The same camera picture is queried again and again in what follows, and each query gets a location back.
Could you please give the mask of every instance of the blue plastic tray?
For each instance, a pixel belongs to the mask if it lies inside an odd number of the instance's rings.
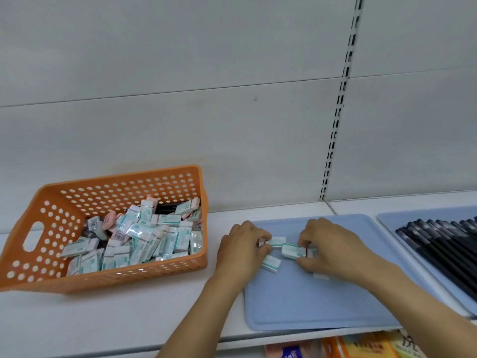
[[[375,253],[401,266],[405,273],[437,296],[410,266],[389,237],[366,215],[326,216],[356,233]],[[275,236],[298,242],[309,218],[254,222]],[[281,253],[272,253],[281,258]],[[376,299],[354,284],[320,280],[306,273],[295,261],[282,258],[277,274],[260,269],[245,289],[245,319],[253,330],[321,329],[351,326],[399,325]]]
[[[459,287],[452,283],[447,277],[442,275],[438,269],[429,264],[425,259],[411,249],[402,239],[396,234],[396,230],[405,226],[410,221],[423,219],[424,221],[431,220],[445,220],[445,221],[460,221],[473,219],[477,216],[477,206],[469,207],[455,207],[449,209],[433,209],[433,210],[416,210],[416,211],[401,211],[380,213],[377,218],[381,221],[393,235],[406,247],[409,252],[425,266],[425,268],[436,278],[440,283],[450,291],[452,295],[473,314],[477,314],[477,303]]]

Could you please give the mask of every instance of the white wall panel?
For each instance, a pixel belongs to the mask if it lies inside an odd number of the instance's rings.
[[[352,77],[476,66],[477,0],[366,0]]]
[[[351,78],[328,199],[477,188],[477,68]]]
[[[212,210],[316,201],[339,86],[323,79],[0,108],[0,217],[17,219],[45,183],[187,164],[203,168]]]
[[[341,76],[355,0],[1,0],[0,105]]]

